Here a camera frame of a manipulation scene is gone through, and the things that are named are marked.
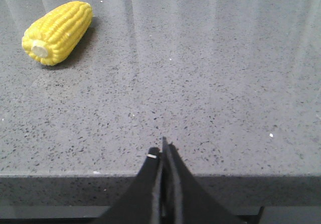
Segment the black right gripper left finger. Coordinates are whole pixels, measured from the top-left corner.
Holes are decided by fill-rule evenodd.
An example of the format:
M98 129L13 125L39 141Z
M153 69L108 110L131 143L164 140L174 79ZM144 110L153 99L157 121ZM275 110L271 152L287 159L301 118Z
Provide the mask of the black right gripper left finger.
M157 147L146 159L123 196L94 223L161 223L162 162Z

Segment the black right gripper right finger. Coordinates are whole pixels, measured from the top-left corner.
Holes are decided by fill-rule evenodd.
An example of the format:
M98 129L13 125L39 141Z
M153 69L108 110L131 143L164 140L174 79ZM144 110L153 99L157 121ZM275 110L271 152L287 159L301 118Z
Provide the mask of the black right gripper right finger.
M168 223L243 223L196 181L174 144L162 137L163 207Z

